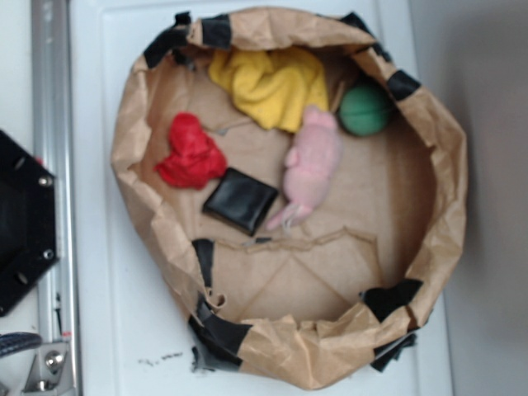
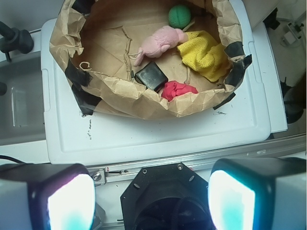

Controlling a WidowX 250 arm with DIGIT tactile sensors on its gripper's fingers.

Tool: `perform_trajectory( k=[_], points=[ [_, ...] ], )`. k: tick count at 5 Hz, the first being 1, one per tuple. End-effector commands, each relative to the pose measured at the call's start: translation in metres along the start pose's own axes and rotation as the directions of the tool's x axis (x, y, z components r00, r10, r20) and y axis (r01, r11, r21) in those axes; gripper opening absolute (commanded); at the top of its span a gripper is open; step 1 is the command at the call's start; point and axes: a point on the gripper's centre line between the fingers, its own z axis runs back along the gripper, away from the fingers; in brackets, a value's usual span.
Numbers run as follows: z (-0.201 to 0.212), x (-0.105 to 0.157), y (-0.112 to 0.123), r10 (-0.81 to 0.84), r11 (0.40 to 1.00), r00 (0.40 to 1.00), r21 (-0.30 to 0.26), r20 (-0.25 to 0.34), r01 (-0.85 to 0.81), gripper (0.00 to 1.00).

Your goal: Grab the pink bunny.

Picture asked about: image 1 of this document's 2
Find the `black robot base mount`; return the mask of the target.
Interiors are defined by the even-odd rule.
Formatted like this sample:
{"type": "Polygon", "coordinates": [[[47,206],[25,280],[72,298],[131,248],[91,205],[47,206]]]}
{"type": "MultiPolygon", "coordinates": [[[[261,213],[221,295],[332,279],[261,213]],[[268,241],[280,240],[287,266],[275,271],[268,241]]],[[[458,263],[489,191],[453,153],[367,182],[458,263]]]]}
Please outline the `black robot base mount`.
{"type": "Polygon", "coordinates": [[[1,133],[1,315],[57,262],[54,175],[1,133]]]}

